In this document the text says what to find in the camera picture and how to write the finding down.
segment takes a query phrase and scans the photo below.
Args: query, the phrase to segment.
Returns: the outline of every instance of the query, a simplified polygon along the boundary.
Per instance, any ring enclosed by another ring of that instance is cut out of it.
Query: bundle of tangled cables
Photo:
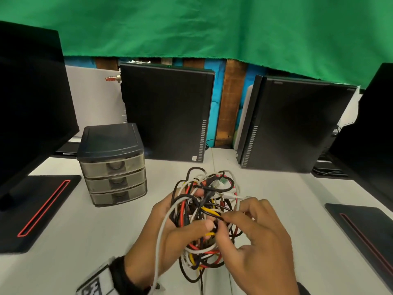
[[[193,170],[201,170],[200,174],[190,179]],[[198,189],[204,191],[202,197],[195,197],[194,194]],[[221,254],[215,242],[215,234],[218,229],[218,220],[223,220],[221,214],[225,211],[234,211],[239,209],[239,186],[235,177],[229,170],[219,171],[208,174],[203,168],[190,168],[185,180],[180,180],[174,187],[172,193],[171,208],[166,214],[160,232],[157,238],[156,246],[156,265],[153,288],[158,280],[158,254],[161,236],[164,230],[166,219],[171,219],[177,227],[189,225],[198,219],[210,218],[214,220],[214,228],[200,240],[193,241],[185,249],[179,258],[180,269],[184,277],[191,283],[201,281],[201,292],[203,294],[202,274],[206,268],[218,268],[223,266]],[[229,237],[232,242],[240,236],[241,232],[237,227],[227,223]],[[197,278],[190,278],[185,272],[185,267],[196,270]]]

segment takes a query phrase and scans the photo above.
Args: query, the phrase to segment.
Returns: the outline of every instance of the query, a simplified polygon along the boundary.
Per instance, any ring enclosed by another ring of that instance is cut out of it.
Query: desktop computer case
[[[121,93],[145,158],[203,162],[214,71],[125,63]]]
[[[236,158],[242,168],[309,173],[355,86],[257,75]]]

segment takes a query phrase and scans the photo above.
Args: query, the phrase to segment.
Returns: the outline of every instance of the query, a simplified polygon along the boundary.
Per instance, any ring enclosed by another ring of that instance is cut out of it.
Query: cable connector
[[[115,76],[113,76],[113,77],[106,77],[105,80],[106,80],[107,82],[117,81],[118,83],[120,83],[120,81],[121,81],[121,75],[119,74],[119,75],[115,75]]]

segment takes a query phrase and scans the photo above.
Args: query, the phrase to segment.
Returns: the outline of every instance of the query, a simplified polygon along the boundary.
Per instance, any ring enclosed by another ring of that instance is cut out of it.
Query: desk surface
[[[388,295],[382,280],[325,210],[325,203],[381,208],[393,213],[350,180],[311,174],[241,169],[234,150],[213,148],[216,171],[229,169],[242,195],[268,199],[292,238],[296,277],[312,295]],[[236,246],[249,244],[245,236]],[[244,294],[232,280],[233,295]]]
[[[388,295],[390,291],[325,211],[324,203],[375,206],[393,218],[353,181],[241,169],[235,152],[209,149],[205,162],[146,160],[148,193],[119,206],[96,208],[81,180],[31,250],[0,256],[0,294],[65,295],[111,256],[135,242],[154,203],[184,178],[192,166],[207,171],[231,170],[243,195],[268,199],[292,237],[298,281],[312,295]],[[32,175],[81,175],[74,159],[48,158]],[[245,236],[236,245],[249,243]],[[204,275],[205,294],[231,292],[226,268]],[[177,264],[162,275],[166,294],[199,295],[198,284],[184,279]],[[233,295],[244,294],[232,281]]]

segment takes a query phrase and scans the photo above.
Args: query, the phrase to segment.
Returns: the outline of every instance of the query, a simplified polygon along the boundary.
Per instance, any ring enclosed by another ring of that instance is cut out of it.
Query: black sleeve cuff
[[[307,289],[301,284],[301,283],[297,283],[297,287],[299,288],[299,294],[300,295],[311,295]]]
[[[142,290],[130,281],[125,273],[124,256],[115,258],[109,265],[109,270],[111,271],[113,286],[119,295],[146,295],[150,291],[150,288]]]

